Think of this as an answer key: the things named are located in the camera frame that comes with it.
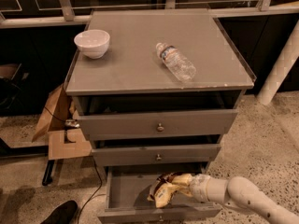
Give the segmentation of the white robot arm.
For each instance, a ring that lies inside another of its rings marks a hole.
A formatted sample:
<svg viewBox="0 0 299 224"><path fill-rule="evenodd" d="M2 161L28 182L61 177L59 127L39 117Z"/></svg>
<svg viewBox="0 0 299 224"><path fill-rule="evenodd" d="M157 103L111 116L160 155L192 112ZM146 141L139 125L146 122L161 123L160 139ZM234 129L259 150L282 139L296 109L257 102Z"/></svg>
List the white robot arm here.
<svg viewBox="0 0 299 224"><path fill-rule="evenodd" d="M189 189L199 202L214 202L235 211L251 211L270 224L299 224L299 216L272 201L242 176L224 180L195 175L191 177Z"/></svg>

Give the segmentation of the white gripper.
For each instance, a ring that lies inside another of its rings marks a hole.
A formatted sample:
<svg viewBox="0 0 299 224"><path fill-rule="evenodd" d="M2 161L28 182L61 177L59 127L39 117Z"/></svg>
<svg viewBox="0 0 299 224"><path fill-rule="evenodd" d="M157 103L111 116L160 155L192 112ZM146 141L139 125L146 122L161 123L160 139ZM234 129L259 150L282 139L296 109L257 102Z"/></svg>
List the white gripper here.
<svg viewBox="0 0 299 224"><path fill-rule="evenodd" d="M202 174L193 176L189 185L191 195L203 203L227 203L230 200L227 187L227 180Z"/></svg>

